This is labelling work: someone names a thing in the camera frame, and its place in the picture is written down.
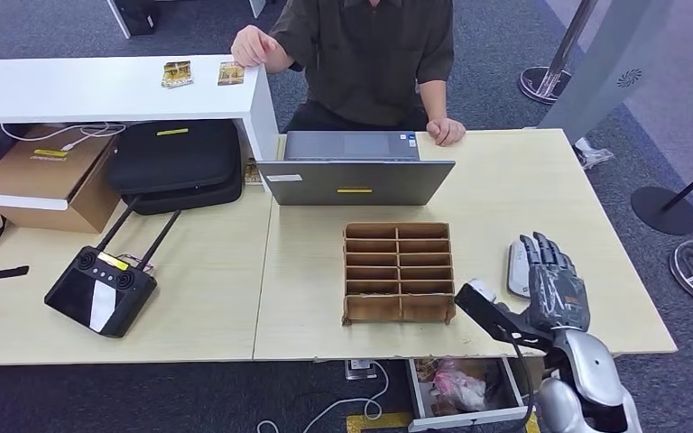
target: laptop lid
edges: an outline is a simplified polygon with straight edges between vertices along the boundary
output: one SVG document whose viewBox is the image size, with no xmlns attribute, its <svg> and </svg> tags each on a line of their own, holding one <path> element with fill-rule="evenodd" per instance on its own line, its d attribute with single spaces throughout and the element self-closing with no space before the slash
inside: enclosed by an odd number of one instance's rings
<svg viewBox="0 0 693 433">
<path fill-rule="evenodd" d="M 290 131 L 286 161 L 418 161 L 416 134 L 407 131 Z"/>
<path fill-rule="evenodd" d="M 258 161 L 282 206 L 422 206 L 454 161 Z"/>
</svg>

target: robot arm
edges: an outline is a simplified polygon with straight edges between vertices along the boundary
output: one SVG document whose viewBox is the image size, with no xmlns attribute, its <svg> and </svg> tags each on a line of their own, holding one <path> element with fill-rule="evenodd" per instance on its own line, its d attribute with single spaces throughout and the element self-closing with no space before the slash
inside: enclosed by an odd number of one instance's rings
<svg viewBox="0 0 693 433">
<path fill-rule="evenodd" d="M 620 383 L 607 347 L 586 331 L 590 323 L 586 286 L 559 247 L 540 233 L 536 250 L 521 236 L 530 261 L 530 306 L 517 315 L 473 283 L 456 303 L 498 341 L 546 352 L 549 374 L 538 392 L 546 425 L 553 433 L 641 432 L 631 394 Z"/>
</svg>

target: cardboard compartment tray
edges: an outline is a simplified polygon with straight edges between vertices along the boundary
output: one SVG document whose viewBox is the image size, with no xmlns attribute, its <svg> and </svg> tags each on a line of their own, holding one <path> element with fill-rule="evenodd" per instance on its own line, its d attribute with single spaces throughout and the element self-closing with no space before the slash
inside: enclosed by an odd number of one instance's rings
<svg viewBox="0 0 693 433">
<path fill-rule="evenodd" d="M 351 223 L 343 236 L 344 325 L 455 316 L 448 224 Z"/>
</svg>

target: drawer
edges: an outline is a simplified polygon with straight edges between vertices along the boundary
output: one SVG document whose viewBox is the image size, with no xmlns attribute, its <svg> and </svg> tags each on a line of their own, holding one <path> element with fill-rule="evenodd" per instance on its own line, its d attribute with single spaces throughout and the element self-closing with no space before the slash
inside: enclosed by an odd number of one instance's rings
<svg viewBox="0 0 693 433">
<path fill-rule="evenodd" d="M 475 424 L 517 420 L 524 417 L 527 408 L 522 403 L 519 388 L 514 380 L 513 371 L 507 358 L 483 359 L 482 361 L 496 363 L 497 365 L 502 379 L 500 381 L 500 389 L 497 392 L 497 400 L 498 405 L 503 407 L 500 409 L 437 417 L 431 409 L 431 405 L 435 400 L 435 397 L 430 394 L 432 384 L 431 382 L 419 381 L 415 361 L 409 359 L 407 364 L 408 382 L 411 386 L 413 411 L 415 413 L 413 422 L 408 426 L 408 431 L 414 433 L 425 431 L 429 428 L 467 427 Z"/>
</svg>

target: human arm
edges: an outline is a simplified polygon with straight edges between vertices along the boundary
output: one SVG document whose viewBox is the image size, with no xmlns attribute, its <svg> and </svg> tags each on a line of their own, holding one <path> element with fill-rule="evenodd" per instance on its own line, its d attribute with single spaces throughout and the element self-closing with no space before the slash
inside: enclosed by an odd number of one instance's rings
<svg viewBox="0 0 693 433">
<path fill-rule="evenodd" d="M 418 69 L 421 102 L 429 116 L 427 131 L 441 146 L 459 141 L 466 128 L 448 118 L 448 77 L 453 67 L 453 5 L 438 0 L 430 36 Z"/>
<path fill-rule="evenodd" d="M 269 73 L 291 66 L 300 70 L 315 58 L 318 27 L 316 0 L 288 0 L 269 34 L 252 25 L 245 27 L 237 34 L 232 53 L 241 65 L 264 64 Z"/>
</svg>

